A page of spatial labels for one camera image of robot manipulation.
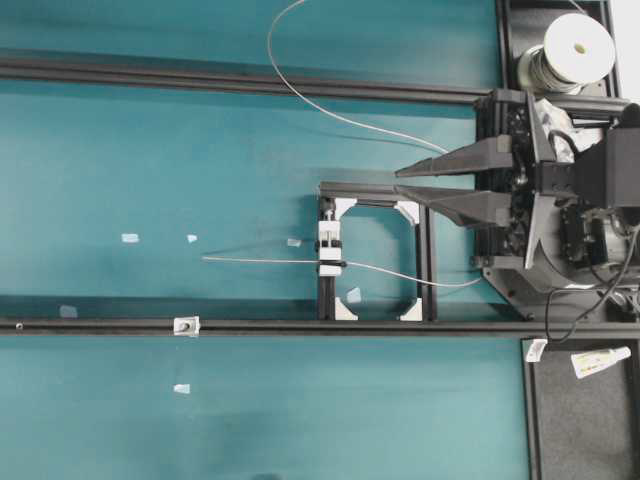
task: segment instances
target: spool of filament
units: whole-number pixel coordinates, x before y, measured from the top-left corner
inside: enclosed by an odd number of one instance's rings
[[[570,13],[549,26],[544,44],[522,55],[518,82],[525,90],[577,94],[606,77],[615,59],[609,32],[587,15]]]

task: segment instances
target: white corner bracket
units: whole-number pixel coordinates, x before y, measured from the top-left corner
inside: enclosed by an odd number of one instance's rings
[[[358,316],[354,315],[354,313],[349,310],[340,297],[336,297],[336,320],[357,320]]]
[[[421,322],[423,320],[422,299],[420,297],[416,298],[416,301],[411,305],[411,308],[407,310],[404,315],[400,315],[398,319],[403,322]]]
[[[197,337],[200,335],[200,317],[174,318],[173,334],[176,337]]]
[[[351,207],[355,206],[358,203],[357,198],[336,198],[334,199],[334,203],[336,205],[336,210],[333,212],[333,219],[340,220],[342,215],[347,213]]]
[[[409,220],[412,227],[420,225],[420,206],[416,202],[400,200],[393,206],[404,218]]]

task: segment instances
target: teal surface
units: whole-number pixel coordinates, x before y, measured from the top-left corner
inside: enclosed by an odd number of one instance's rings
[[[429,155],[289,97],[2,82],[0,99],[11,112],[0,118],[4,295],[311,300],[312,266],[205,264],[200,255],[314,258],[320,181],[393,183],[395,169]],[[468,108],[324,103],[447,148],[473,140]],[[472,186],[470,177],[434,182]],[[444,218],[436,230],[439,279],[477,276],[471,234]],[[138,244],[121,241],[131,232]],[[345,216],[347,259],[414,273],[413,242],[397,212]],[[415,294],[411,282],[358,270],[338,291],[355,286],[382,303]],[[440,294],[497,297],[488,285]]]
[[[0,47],[266,65],[289,0],[3,1]],[[283,18],[279,62],[343,78],[499,85],[493,0],[309,0]]]
[[[519,358],[517,341],[486,339],[5,337],[2,470],[524,480]]]
[[[7,2],[0,48],[264,66],[266,31],[287,4]],[[332,75],[487,87],[498,78],[495,28],[492,0],[310,1],[285,17],[275,47],[285,65]],[[307,318],[312,267],[204,265],[200,254],[313,258],[319,182],[393,183],[392,171],[431,155],[336,123],[296,98],[3,81],[0,99],[4,298],[243,300],[219,305],[251,318],[284,315],[261,301],[294,301],[295,308],[281,305]],[[469,108],[322,104],[447,148],[474,137]],[[437,184],[470,187],[472,180]],[[477,275],[468,272],[470,234],[442,218],[437,230],[439,280]],[[124,244],[122,233],[141,241]],[[188,244],[187,234],[199,240]],[[302,239],[302,247],[287,247],[288,238]],[[344,240],[348,259],[415,273],[413,235],[396,212],[354,209]],[[338,293],[356,286],[364,299],[356,309],[375,304],[390,314],[415,292],[404,280],[348,271]],[[500,302],[487,285],[439,296]]]

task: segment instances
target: white cable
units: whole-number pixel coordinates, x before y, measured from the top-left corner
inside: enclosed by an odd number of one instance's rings
[[[212,257],[204,255],[202,260],[206,262],[242,262],[242,263],[318,263],[318,260],[277,260],[273,258],[234,258]]]
[[[585,12],[584,8],[578,5],[574,0],[569,0],[569,3],[576,7],[583,15],[589,15],[587,12]]]
[[[318,263],[318,260],[280,260],[273,258],[235,258],[235,257],[213,257],[210,255],[204,255],[202,260],[207,262],[242,262],[242,263]],[[438,283],[438,282],[429,282],[427,280],[422,280],[420,278],[412,277],[410,275],[405,275],[403,273],[394,272],[393,270],[387,270],[386,268],[376,267],[374,265],[368,265],[366,263],[359,262],[345,262],[348,266],[367,268],[369,270],[375,270],[376,272],[382,272],[389,275],[393,275],[394,277],[404,278],[405,280],[411,280],[413,282],[421,283],[424,285],[433,285],[434,287],[443,287],[443,288],[464,288],[470,287],[471,285],[475,285],[478,282],[482,281],[482,278],[476,278],[475,280],[471,280],[465,283]]]
[[[368,268],[369,270],[375,270],[376,272],[388,273],[389,275],[393,275],[394,277],[404,278],[406,280],[413,280],[417,283],[422,283],[424,285],[433,285],[434,287],[444,287],[444,288],[464,288],[469,287],[471,285],[475,285],[478,282],[482,281],[482,278],[476,278],[475,280],[471,280],[465,283],[437,283],[437,282],[428,282],[427,280],[422,280],[420,278],[411,277],[409,275],[405,275],[403,273],[394,272],[393,270],[387,270],[386,268],[376,267],[374,265],[367,265],[366,263],[358,263],[358,262],[347,262],[347,265],[352,265],[354,267]]]
[[[290,12],[294,8],[302,5],[306,1],[307,0],[297,0],[297,1],[293,2],[291,5],[289,5],[287,8],[285,8],[284,10],[282,10],[273,19],[273,21],[271,22],[271,28],[269,28],[269,34],[267,35],[267,53],[269,54],[269,60],[271,61],[271,66],[273,66],[273,69],[276,71],[276,73],[280,77],[280,80],[282,80],[282,82],[289,88],[289,90],[291,90],[294,94],[296,94],[300,98],[300,100],[302,100],[303,102],[311,105],[313,108],[315,108],[316,110],[319,110],[320,112],[324,113],[325,115],[329,115],[330,117],[332,117],[332,118],[334,118],[336,120],[340,120],[341,122],[346,122],[346,123],[349,123],[351,125],[355,125],[356,127],[367,128],[369,130],[374,130],[376,132],[386,133],[387,135],[394,135],[396,137],[405,138],[407,140],[411,140],[413,142],[420,143],[421,145],[426,146],[430,150],[433,150],[433,151],[436,151],[436,152],[440,152],[440,153],[448,153],[448,150],[444,149],[440,145],[436,145],[435,143],[428,142],[427,140],[423,140],[421,138],[413,137],[411,135],[407,135],[406,133],[396,132],[394,130],[387,130],[386,128],[380,128],[380,127],[376,127],[376,126],[369,125],[369,124],[366,124],[366,123],[356,122],[355,120],[351,120],[349,118],[343,117],[342,115],[338,115],[337,113],[333,113],[333,112],[321,107],[317,103],[309,100],[307,97],[302,95],[298,90],[296,90],[293,85],[291,85],[289,83],[289,81],[285,78],[285,76],[280,71],[280,68],[278,68],[278,65],[276,64],[276,61],[275,61],[275,59],[273,57],[273,51],[272,51],[272,47],[271,47],[271,37],[272,37],[273,31],[275,30],[275,27],[278,24],[278,22],[280,21],[280,19],[282,17],[284,17],[288,12]]]

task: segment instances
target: tube of glue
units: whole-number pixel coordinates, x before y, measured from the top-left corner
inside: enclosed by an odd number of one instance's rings
[[[571,363],[578,378],[588,377],[615,365],[631,356],[629,347],[609,348],[593,352],[576,353],[571,355]]]

